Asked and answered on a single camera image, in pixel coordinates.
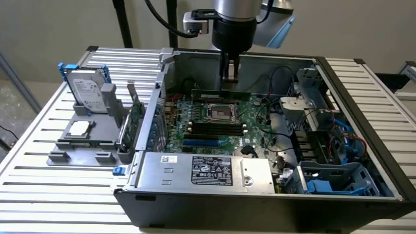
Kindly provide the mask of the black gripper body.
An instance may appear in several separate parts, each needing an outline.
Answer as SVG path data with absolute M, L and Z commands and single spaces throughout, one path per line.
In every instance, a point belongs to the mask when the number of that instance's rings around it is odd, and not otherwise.
M 217 19 L 212 27 L 212 44 L 225 53 L 242 53 L 253 44 L 254 20 L 230 21 Z

